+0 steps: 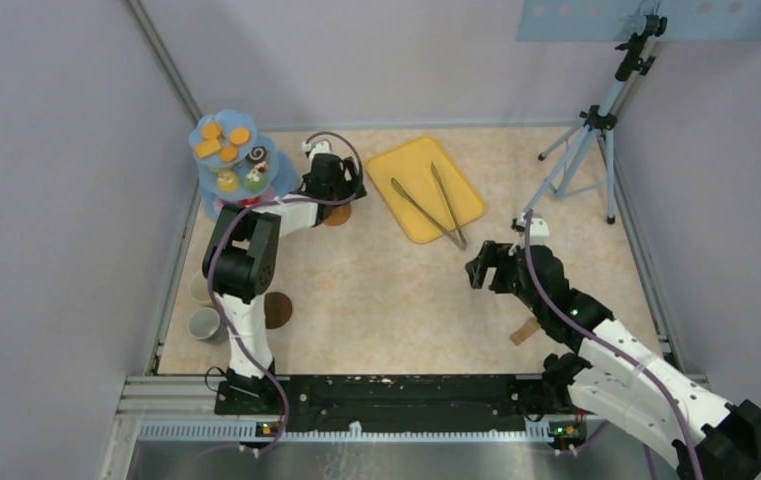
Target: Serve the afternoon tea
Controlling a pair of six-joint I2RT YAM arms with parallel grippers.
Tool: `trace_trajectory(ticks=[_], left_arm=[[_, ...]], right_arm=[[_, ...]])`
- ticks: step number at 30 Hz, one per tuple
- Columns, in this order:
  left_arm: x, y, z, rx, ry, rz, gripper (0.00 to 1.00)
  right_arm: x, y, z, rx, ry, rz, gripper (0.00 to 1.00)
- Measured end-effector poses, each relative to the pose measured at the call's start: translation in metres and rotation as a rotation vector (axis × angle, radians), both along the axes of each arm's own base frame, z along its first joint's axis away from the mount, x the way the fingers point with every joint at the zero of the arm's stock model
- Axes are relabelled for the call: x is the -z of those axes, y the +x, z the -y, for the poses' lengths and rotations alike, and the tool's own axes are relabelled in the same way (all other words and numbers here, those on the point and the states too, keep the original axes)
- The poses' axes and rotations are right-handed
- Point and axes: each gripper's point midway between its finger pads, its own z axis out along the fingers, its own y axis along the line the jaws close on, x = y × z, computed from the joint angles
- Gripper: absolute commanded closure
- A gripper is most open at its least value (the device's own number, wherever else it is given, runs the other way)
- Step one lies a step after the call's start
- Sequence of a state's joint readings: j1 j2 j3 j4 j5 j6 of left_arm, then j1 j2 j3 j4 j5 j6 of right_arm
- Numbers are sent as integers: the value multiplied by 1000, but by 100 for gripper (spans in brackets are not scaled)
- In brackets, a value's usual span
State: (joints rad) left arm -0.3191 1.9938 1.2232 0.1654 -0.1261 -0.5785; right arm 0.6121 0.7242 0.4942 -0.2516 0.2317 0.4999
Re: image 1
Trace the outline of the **light brown round coaster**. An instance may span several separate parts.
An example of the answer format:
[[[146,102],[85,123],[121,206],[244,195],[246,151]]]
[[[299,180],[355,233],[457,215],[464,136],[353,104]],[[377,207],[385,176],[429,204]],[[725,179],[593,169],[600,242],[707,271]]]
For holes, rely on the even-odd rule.
[[[330,215],[323,221],[324,225],[338,227],[344,225],[352,215],[350,204],[333,207]]]

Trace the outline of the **green cream puff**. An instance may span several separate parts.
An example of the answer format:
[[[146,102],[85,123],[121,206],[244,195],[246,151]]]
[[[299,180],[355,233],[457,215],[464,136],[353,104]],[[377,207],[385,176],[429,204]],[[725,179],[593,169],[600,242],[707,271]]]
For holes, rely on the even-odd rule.
[[[249,194],[260,195],[268,187],[266,168],[251,168],[244,178],[244,187]]]

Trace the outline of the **chocolate swirl roll cake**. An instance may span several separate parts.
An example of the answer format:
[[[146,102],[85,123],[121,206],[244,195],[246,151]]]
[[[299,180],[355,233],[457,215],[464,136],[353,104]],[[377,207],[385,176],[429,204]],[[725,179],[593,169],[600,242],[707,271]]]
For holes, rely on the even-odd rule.
[[[259,145],[254,146],[249,153],[245,156],[245,160],[250,165],[258,165],[265,163],[268,159],[269,151],[266,147]]]

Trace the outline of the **yellow serving tray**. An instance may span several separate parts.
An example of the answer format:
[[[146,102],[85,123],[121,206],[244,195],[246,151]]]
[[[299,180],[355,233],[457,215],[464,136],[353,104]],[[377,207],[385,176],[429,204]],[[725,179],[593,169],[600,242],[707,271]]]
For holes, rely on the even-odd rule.
[[[407,237],[416,244],[439,239],[442,232],[392,186],[397,181],[419,206],[450,230],[465,226],[486,211],[480,192],[439,141],[421,136],[380,153],[364,164],[366,173]]]

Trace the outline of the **round orange biscuit top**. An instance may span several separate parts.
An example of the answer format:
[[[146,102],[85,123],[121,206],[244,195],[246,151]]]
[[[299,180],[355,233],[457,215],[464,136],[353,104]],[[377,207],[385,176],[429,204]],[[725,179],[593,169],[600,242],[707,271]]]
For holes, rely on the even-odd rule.
[[[246,145],[252,140],[252,131],[246,127],[237,127],[230,132],[228,140],[234,146]]]

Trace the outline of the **round orange biscuit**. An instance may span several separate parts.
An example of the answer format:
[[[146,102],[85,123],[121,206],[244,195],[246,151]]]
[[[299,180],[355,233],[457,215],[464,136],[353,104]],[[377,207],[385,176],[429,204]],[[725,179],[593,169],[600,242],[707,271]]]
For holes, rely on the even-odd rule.
[[[201,127],[201,136],[205,140],[217,140],[222,136],[222,126],[215,121],[205,123]]]
[[[234,146],[246,145],[252,140],[252,131],[246,127],[237,127],[230,132],[228,140]]]
[[[219,158],[223,163],[234,162],[238,158],[239,149],[237,146],[224,146],[219,152]]]

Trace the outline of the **yellow cream puff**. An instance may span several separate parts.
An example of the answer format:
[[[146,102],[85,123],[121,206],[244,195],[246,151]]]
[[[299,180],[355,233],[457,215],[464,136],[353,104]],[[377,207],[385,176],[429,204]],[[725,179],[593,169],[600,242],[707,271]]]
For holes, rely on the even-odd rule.
[[[241,180],[234,171],[222,169],[217,172],[216,186],[223,193],[232,193],[241,187]]]

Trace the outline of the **square orange biscuit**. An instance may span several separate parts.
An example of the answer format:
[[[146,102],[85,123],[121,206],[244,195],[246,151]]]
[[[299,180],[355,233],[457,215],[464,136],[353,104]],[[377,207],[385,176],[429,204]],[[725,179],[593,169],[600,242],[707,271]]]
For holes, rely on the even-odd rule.
[[[205,139],[194,146],[194,152],[199,159],[215,155],[222,150],[221,141],[218,138]]]

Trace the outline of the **dark brown round coaster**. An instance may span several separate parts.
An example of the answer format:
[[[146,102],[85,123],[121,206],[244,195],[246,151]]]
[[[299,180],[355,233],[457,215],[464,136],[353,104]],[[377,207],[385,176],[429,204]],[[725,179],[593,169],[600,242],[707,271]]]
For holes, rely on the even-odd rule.
[[[279,329],[292,317],[292,300],[282,292],[267,293],[264,298],[263,311],[265,327],[269,330]]]

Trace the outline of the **yellow handled cream mug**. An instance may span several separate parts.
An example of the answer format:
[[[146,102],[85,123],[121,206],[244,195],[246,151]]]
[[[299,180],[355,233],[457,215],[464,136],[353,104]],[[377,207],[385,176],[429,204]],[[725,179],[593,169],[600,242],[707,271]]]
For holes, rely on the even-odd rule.
[[[208,281],[201,272],[195,272],[188,284],[190,299],[202,307],[211,307],[212,299],[208,290]]]

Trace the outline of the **grey handled mug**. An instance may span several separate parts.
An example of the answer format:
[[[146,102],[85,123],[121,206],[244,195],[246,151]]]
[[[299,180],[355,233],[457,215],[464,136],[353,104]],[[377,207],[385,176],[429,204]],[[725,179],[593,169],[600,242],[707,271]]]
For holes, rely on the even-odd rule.
[[[219,345],[228,339],[228,331],[218,312],[211,308],[199,308],[187,321],[187,332],[195,340]]]

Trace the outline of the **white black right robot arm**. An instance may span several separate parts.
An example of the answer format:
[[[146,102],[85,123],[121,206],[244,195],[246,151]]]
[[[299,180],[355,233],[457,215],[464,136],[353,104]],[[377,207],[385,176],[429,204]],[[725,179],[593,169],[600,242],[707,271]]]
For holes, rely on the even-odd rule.
[[[613,312],[570,285],[544,245],[484,242],[466,263],[481,288],[518,298],[568,353],[545,362],[542,397],[556,412],[597,415],[664,459],[681,479],[754,479],[761,473],[761,408],[705,389],[646,347]]]

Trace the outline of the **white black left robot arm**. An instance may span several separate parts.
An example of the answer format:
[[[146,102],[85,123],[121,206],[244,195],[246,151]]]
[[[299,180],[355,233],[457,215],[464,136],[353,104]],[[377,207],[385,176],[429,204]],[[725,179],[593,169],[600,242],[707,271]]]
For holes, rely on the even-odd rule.
[[[203,260],[213,308],[228,333],[230,360],[222,385],[253,413],[275,404],[274,358],[264,311],[280,239],[321,225],[333,210],[366,195],[362,162],[332,153],[310,156],[299,188],[248,207],[225,206]]]

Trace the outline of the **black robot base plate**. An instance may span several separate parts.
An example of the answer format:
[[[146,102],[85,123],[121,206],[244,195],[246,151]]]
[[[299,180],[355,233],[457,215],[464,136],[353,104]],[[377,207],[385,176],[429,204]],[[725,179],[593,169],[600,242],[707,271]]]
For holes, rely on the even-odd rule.
[[[218,385],[214,412],[283,418],[289,433],[521,431],[547,415],[574,417],[565,390],[537,374],[292,375]]]

